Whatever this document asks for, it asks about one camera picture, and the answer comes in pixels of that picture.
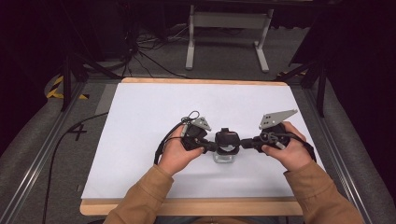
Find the wooden table edge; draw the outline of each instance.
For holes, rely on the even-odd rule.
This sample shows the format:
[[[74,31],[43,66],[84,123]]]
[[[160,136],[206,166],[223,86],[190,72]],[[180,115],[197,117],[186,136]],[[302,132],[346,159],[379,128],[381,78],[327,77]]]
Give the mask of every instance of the wooden table edge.
[[[126,77],[121,81],[121,83],[227,84],[227,85],[288,86],[288,84],[286,84],[285,82],[274,82],[274,81],[180,79],[180,78],[151,78],[151,77]]]
[[[85,216],[106,216],[120,200],[84,199],[80,212]],[[302,216],[294,197],[166,199],[158,216]]]

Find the metal bracket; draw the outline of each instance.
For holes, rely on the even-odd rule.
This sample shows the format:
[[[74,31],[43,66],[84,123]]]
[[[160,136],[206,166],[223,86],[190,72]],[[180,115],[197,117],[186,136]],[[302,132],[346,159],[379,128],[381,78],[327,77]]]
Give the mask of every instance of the metal bracket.
[[[283,120],[291,117],[292,115],[298,112],[297,109],[286,110],[281,112],[276,112],[272,114],[264,114],[262,116],[262,122],[259,125],[259,129],[266,129],[276,126],[278,123],[282,122]]]
[[[200,117],[198,119],[192,120],[191,124],[195,125],[199,128],[205,129],[207,131],[212,131],[212,129],[210,128],[209,124],[207,123],[207,121],[204,117]]]

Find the white board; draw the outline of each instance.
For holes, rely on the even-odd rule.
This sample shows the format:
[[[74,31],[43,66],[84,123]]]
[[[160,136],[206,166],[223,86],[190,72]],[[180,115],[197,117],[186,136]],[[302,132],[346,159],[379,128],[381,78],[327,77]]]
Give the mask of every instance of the white board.
[[[289,86],[121,83],[117,87],[82,199],[120,199],[152,166],[164,136],[197,110],[212,128],[241,139],[260,133],[262,115],[298,109]],[[315,147],[300,110],[289,119]],[[318,164],[323,167],[317,154]],[[218,164],[207,152],[174,175],[168,198],[289,197],[279,161],[240,149],[234,163]]]

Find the hand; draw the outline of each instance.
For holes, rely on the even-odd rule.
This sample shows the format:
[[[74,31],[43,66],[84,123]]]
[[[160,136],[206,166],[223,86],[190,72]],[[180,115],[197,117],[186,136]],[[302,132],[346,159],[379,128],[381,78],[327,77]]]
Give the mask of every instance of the hand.
[[[286,132],[294,133],[306,141],[303,136],[290,122],[282,122]],[[282,150],[267,145],[262,146],[262,151],[268,156],[279,160],[288,171],[295,171],[312,161],[311,156],[303,144],[295,139],[290,139],[288,146]]]
[[[158,166],[162,168],[169,175],[174,175],[175,173],[183,170],[193,159],[199,157],[204,149],[198,147],[196,149],[187,151],[181,144],[181,131],[184,125],[178,127],[169,137],[176,137],[170,139],[165,144],[165,149],[163,150],[163,155],[158,163]]]

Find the tan sleeve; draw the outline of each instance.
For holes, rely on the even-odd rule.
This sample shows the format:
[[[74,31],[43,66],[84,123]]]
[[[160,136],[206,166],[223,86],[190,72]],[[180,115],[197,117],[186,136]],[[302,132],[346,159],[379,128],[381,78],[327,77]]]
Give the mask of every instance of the tan sleeve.
[[[110,211],[105,223],[152,224],[173,182],[169,174],[157,165],[152,166],[128,190],[120,204]]]
[[[298,171],[286,172],[285,177],[303,209],[306,224],[363,223],[358,210],[314,161]]]

